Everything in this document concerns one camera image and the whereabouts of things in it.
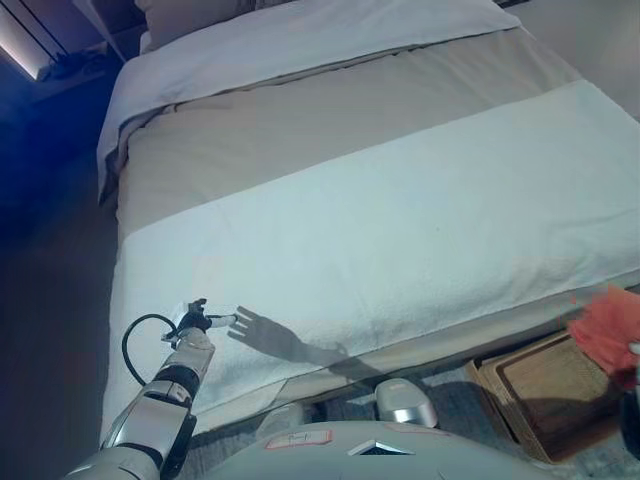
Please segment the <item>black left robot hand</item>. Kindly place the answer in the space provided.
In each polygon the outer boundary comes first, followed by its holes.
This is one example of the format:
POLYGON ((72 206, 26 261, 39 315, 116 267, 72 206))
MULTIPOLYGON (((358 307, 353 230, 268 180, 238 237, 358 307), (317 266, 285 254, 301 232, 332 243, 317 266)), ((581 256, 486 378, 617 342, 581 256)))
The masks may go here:
POLYGON ((237 321, 238 316, 236 314, 207 314, 205 312, 206 303, 207 300, 204 298, 188 303, 176 330, 182 332, 189 328, 196 328, 206 333, 210 329, 229 327, 237 321))

